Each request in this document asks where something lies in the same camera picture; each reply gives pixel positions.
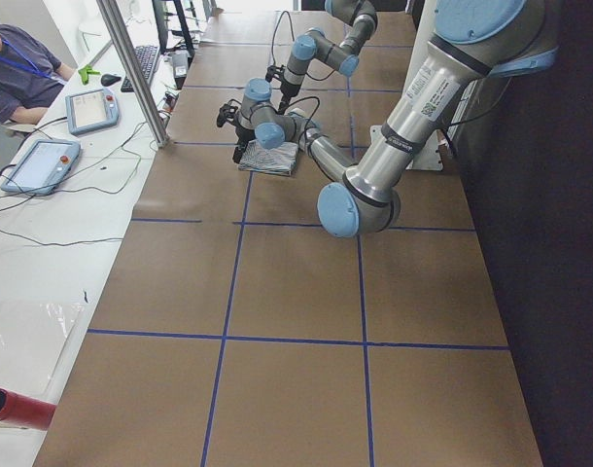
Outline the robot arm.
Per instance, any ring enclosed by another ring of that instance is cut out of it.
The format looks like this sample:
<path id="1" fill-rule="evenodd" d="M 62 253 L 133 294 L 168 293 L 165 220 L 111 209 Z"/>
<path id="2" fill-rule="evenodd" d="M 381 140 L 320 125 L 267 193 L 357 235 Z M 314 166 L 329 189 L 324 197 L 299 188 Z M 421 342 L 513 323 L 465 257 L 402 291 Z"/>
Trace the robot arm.
<path id="1" fill-rule="evenodd" d="M 326 1 L 326 12 L 351 27 L 336 44 L 320 28 L 310 28 L 295 38 L 286 65 L 279 68 L 282 94 L 279 112 L 283 114 L 301 89 L 310 62 L 314 59 L 345 77 L 351 77 L 359 65 L 359 53 L 375 33 L 378 17 L 370 1 Z"/>
<path id="2" fill-rule="evenodd" d="M 289 110 L 313 60 L 349 76 L 374 34 L 378 18 L 368 1 L 329 1 L 326 11 L 350 27 L 335 44 L 318 29 L 293 43 L 288 63 L 251 80 L 242 102 L 221 107 L 219 125 L 233 125 L 233 157 L 251 141 L 266 149 L 294 142 L 329 177 L 318 196 L 322 226 L 337 237 L 380 232 L 401 212 L 396 185 L 403 171 L 438 129 L 471 82 L 512 77 L 550 67 L 558 50 L 561 5 L 557 1 L 439 1 L 426 58 L 359 162 L 346 155 L 307 118 Z"/>

